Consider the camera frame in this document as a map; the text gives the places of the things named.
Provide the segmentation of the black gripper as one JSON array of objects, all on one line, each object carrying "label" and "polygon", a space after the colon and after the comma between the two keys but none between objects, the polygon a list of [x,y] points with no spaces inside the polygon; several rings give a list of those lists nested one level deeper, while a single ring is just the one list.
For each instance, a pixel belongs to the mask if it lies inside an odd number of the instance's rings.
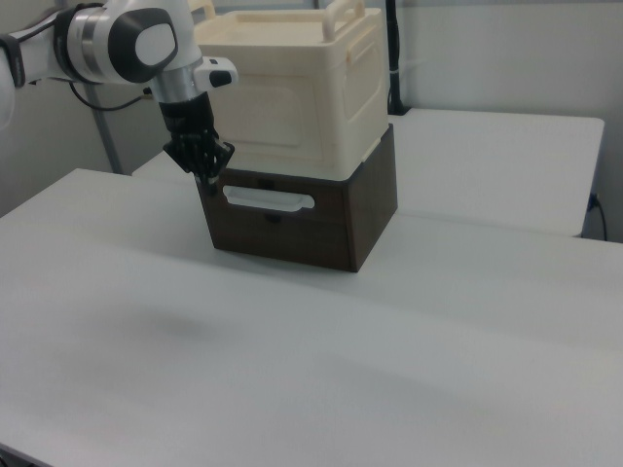
[{"label": "black gripper", "polygon": [[209,196],[218,191],[221,171],[235,152],[229,142],[215,140],[214,116],[207,93],[183,102],[160,102],[170,139],[164,151],[186,173],[192,172]]}]

